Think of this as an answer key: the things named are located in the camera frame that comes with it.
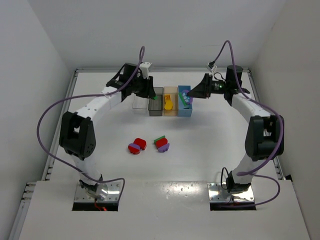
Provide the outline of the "yellow striped curved lego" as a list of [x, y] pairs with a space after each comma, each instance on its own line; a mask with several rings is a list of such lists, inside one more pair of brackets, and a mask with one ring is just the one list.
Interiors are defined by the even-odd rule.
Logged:
[[170, 94], [165, 94], [164, 95], [164, 102], [165, 102], [165, 104], [172, 103]]

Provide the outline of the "yellow lego brick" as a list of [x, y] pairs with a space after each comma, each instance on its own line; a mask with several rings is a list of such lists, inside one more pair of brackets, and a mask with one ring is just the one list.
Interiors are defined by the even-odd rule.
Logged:
[[174, 107], [173, 102], [164, 104], [164, 110], [166, 110], [166, 111], [171, 111], [171, 110], [173, 110], [173, 107]]

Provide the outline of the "purple paw print lego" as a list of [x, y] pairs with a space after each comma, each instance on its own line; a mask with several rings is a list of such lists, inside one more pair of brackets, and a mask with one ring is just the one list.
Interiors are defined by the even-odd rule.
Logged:
[[192, 96], [189, 96], [188, 95], [188, 92], [189, 90], [183, 90], [180, 94], [181, 94], [181, 97], [182, 97], [182, 102], [185, 104], [185, 105], [191, 105], [192, 102], [193, 102], [193, 97]]

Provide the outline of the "green lego plate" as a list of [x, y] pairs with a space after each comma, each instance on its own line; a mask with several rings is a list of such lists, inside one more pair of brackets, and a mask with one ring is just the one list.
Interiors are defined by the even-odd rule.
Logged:
[[161, 140], [163, 138], [166, 138], [166, 136], [163, 135], [163, 136], [160, 136], [160, 137], [156, 138], [155, 140], [153, 140], [154, 144], [156, 144], [157, 141], [159, 141], [159, 140]]

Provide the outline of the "red rounded lego brick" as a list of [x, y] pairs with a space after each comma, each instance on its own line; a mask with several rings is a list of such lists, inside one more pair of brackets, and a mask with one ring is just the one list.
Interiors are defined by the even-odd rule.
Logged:
[[165, 146], [168, 144], [168, 140], [164, 137], [164, 138], [161, 138], [161, 139], [158, 139], [156, 142], [155, 142], [155, 146], [157, 149]]

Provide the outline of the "purple rounded lego plate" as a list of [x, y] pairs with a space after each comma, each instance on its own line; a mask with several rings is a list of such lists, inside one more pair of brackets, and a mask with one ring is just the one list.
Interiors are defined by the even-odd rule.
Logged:
[[169, 148], [170, 148], [170, 144], [167, 143], [167, 144], [165, 144], [165, 145], [160, 146], [157, 150], [158, 150], [160, 153], [164, 153], [164, 152], [168, 151]]

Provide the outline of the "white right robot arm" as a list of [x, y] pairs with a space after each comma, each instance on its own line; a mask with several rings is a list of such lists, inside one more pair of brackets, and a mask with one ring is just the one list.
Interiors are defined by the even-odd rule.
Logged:
[[250, 92], [242, 87], [242, 73], [243, 68], [238, 65], [229, 65], [222, 80], [214, 80], [213, 73], [206, 73], [201, 82], [187, 93], [188, 97], [199, 99], [207, 99], [212, 94], [223, 95], [248, 123], [245, 155], [226, 178], [225, 189], [229, 193], [247, 191], [254, 175], [284, 151], [284, 119], [252, 100]]

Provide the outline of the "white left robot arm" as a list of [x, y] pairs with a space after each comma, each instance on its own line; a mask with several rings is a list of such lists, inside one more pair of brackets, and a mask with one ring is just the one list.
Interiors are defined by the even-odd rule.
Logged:
[[96, 167], [96, 126], [109, 110], [123, 102], [131, 94], [152, 99], [156, 96], [153, 77], [149, 75], [152, 63], [124, 64], [109, 80], [99, 96], [75, 112], [62, 115], [59, 145], [70, 155], [80, 170], [80, 186], [97, 200], [106, 199], [107, 184]]

